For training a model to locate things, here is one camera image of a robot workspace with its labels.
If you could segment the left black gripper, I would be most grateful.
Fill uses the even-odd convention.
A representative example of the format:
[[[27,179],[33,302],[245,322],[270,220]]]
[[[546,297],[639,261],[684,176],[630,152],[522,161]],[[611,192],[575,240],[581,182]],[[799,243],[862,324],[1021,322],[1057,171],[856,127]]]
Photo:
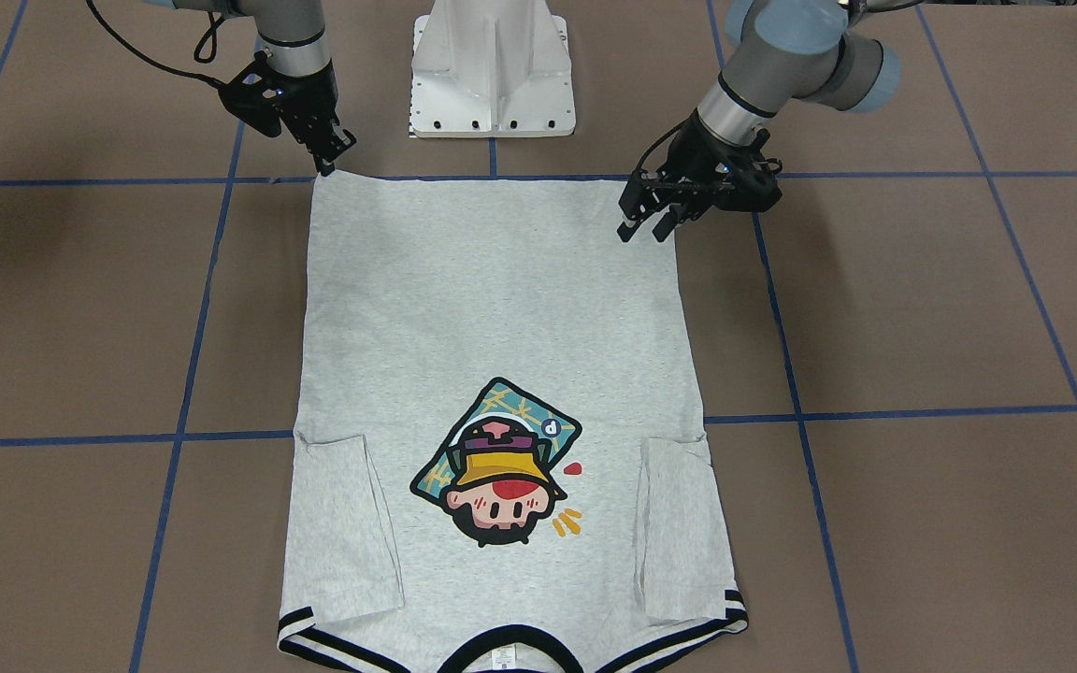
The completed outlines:
[[[680,225],[714,208],[712,186],[719,178],[714,169],[721,167],[712,152],[714,141],[732,144],[711,132],[694,111],[642,154],[623,190],[623,222],[616,230],[623,243],[632,241],[653,216],[662,216],[653,227],[653,237],[663,243]]]

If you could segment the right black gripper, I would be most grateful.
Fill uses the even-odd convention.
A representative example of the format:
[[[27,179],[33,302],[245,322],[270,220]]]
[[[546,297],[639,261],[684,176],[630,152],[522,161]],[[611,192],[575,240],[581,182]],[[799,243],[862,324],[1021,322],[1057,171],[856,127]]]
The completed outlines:
[[[356,144],[354,134],[337,115],[338,88],[333,64],[321,71],[295,78],[269,69],[279,120],[313,158],[318,176],[332,176],[335,162]]]

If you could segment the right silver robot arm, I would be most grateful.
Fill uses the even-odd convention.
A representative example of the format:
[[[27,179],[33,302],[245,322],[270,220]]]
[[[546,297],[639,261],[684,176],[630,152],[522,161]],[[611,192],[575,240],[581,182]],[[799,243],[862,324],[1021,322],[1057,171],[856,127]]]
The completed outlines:
[[[338,118],[338,87],[323,8],[318,1],[165,1],[165,8],[251,17],[262,47],[218,86],[225,109],[262,136],[286,131],[310,153],[317,174],[355,145]]]

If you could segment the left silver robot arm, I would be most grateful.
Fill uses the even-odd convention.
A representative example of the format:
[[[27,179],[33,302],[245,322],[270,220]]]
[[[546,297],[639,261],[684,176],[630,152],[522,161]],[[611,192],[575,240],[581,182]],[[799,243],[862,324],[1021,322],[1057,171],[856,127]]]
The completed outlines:
[[[621,241],[653,221],[666,241],[711,209],[764,213],[781,200],[781,162],[764,148],[768,123],[791,101],[872,112],[901,81],[898,56],[854,26],[865,1],[735,1],[724,30],[732,54],[691,114],[659,137],[665,162],[637,163],[619,206]]]

